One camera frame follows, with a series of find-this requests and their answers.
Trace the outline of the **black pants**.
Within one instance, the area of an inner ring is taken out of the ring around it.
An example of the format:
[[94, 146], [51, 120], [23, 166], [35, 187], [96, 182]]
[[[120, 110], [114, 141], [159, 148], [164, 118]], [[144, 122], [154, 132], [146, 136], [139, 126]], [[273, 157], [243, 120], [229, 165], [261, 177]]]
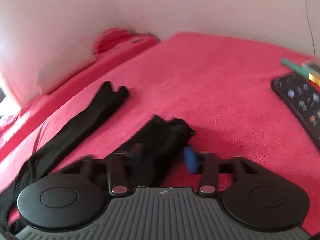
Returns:
[[167, 95], [144, 84], [113, 90], [106, 81], [66, 102], [1, 162], [1, 232], [10, 231], [18, 194], [57, 167], [85, 156], [101, 159], [128, 151], [136, 143], [145, 154], [164, 159], [180, 152], [194, 131], [182, 119], [167, 121], [155, 114]]

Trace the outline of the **green stick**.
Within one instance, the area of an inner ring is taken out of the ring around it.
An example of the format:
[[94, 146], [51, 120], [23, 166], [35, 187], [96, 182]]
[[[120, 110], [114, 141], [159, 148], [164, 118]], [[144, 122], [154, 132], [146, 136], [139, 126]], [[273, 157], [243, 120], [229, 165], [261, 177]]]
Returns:
[[310, 72], [310, 70], [307, 70], [306, 68], [302, 68], [285, 58], [281, 59], [281, 64], [289, 68], [290, 70], [294, 71], [301, 77], [311, 81], [312, 83], [314, 83], [316, 86], [319, 87], [319, 77], [313, 74], [312, 72]]

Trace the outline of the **red side mattress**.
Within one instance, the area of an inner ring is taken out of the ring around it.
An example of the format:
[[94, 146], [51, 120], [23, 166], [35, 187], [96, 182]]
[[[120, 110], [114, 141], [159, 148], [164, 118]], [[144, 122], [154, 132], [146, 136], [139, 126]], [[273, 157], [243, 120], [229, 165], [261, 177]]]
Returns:
[[95, 63], [71, 77], [52, 93], [39, 94], [11, 117], [1, 118], [1, 159], [14, 150], [33, 130], [70, 98], [113, 68], [159, 42], [151, 34], [133, 34], [131, 39], [94, 54]]

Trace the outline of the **clear plastic box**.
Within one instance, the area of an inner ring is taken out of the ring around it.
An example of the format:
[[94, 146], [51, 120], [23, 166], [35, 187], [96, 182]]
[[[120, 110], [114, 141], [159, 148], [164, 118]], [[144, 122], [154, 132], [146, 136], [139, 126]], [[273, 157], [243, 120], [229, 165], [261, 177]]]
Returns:
[[302, 63], [302, 68], [308, 72], [308, 79], [320, 86], [320, 62], [317, 59], [311, 59]]

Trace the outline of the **red cushion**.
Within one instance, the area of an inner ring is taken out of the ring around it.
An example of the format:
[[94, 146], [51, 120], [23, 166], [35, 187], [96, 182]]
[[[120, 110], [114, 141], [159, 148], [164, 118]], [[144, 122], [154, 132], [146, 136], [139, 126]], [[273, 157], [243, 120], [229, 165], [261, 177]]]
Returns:
[[93, 53], [100, 54], [105, 52], [132, 37], [134, 37], [134, 35], [123, 28], [107, 29], [95, 38], [93, 42]]

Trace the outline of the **white pillow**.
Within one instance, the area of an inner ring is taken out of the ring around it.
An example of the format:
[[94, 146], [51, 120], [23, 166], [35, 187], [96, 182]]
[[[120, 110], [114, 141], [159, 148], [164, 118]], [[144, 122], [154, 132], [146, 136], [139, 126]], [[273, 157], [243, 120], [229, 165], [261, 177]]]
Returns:
[[88, 46], [82, 43], [72, 44], [39, 69], [35, 83], [41, 94], [48, 95], [96, 60]]

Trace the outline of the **red bed blanket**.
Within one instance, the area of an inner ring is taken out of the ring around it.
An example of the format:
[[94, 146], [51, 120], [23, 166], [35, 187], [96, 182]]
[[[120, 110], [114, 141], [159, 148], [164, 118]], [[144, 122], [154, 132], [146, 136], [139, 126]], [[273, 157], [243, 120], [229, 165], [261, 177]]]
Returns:
[[86, 88], [110, 81], [114, 88], [144, 84], [166, 90], [155, 114], [185, 120], [195, 131], [190, 144], [196, 151], [244, 156], [302, 187], [311, 202], [303, 227], [314, 234], [319, 232], [319, 150], [271, 90], [272, 79], [289, 73], [282, 58], [296, 64], [309, 59], [268, 43], [180, 33]]

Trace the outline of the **black patterned tray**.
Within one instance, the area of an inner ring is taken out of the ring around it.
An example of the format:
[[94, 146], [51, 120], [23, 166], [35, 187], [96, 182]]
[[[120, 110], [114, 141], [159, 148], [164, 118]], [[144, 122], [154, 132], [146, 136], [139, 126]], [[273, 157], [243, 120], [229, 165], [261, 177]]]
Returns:
[[270, 86], [319, 147], [319, 91], [296, 73], [275, 78]]

